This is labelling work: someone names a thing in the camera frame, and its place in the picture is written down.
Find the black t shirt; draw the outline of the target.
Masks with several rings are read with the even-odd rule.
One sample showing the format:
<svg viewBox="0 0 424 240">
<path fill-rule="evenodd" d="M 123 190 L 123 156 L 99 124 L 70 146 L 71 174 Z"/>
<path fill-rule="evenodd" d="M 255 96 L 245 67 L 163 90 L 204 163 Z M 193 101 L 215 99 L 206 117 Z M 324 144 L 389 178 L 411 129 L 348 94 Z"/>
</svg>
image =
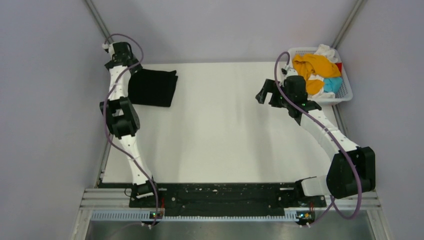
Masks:
<svg viewBox="0 0 424 240">
<path fill-rule="evenodd" d="M 131 76 L 128 98 L 133 105 L 169 108 L 178 81 L 177 71 L 141 69 Z"/>
</svg>

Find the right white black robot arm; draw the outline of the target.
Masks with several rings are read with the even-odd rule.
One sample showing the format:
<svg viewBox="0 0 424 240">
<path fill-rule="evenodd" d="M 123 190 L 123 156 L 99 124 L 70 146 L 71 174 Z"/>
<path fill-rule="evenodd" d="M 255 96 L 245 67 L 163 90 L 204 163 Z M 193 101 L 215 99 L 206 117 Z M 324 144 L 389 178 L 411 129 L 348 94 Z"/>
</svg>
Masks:
<svg viewBox="0 0 424 240">
<path fill-rule="evenodd" d="M 330 160 L 327 174 L 311 176 L 295 182 L 293 200 L 307 206 L 314 196 L 331 195 L 342 199 L 371 192 L 376 188 L 376 155 L 348 139 L 332 124 L 322 107 L 308 99 L 306 81 L 294 69 L 283 70 L 282 82 L 266 79 L 255 96 L 263 104 L 271 94 L 269 105 L 287 109 L 288 115 L 316 140 Z"/>
</svg>

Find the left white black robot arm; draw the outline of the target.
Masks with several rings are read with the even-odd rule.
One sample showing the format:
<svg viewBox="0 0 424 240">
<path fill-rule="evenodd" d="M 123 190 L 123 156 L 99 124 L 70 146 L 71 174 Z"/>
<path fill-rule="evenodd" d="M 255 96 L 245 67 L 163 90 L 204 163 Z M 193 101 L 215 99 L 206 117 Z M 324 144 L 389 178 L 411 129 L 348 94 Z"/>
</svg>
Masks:
<svg viewBox="0 0 424 240">
<path fill-rule="evenodd" d="M 103 43 L 102 48 L 110 56 L 110 61 L 105 64 L 110 76 L 109 90 L 105 100 L 99 104 L 107 129 L 106 137 L 114 137 L 117 142 L 112 146 L 128 160 L 133 198 L 141 199 L 147 206 L 154 207 L 160 202 L 161 194 L 151 171 L 142 159 L 136 137 L 140 120 L 129 98 L 132 69 L 140 67 L 140 62 L 128 42 Z"/>
</svg>

